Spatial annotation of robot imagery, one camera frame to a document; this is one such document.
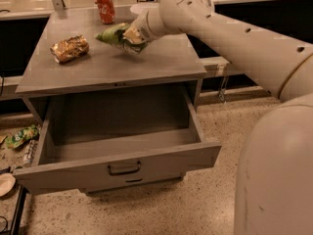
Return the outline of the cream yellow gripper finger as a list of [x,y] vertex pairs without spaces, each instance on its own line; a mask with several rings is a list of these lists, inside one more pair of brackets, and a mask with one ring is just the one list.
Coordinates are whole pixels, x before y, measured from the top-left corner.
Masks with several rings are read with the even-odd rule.
[[133,44],[140,44],[144,41],[140,31],[136,27],[128,27],[123,33],[123,37]]

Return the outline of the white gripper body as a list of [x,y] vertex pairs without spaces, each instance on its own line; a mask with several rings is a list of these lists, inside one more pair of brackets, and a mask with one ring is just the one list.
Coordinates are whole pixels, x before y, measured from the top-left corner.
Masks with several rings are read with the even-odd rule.
[[147,43],[165,35],[180,33],[179,29],[171,28],[163,21],[159,8],[145,9],[130,25],[129,31],[134,34],[136,39]]

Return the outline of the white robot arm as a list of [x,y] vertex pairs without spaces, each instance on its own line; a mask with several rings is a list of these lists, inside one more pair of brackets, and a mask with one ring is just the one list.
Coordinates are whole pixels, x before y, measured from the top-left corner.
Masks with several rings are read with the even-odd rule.
[[243,145],[234,235],[313,235],[313,45],[220,15],[210,0],[160,0],[124,36],[144,43],[179,33],[204,42],[281,102]]

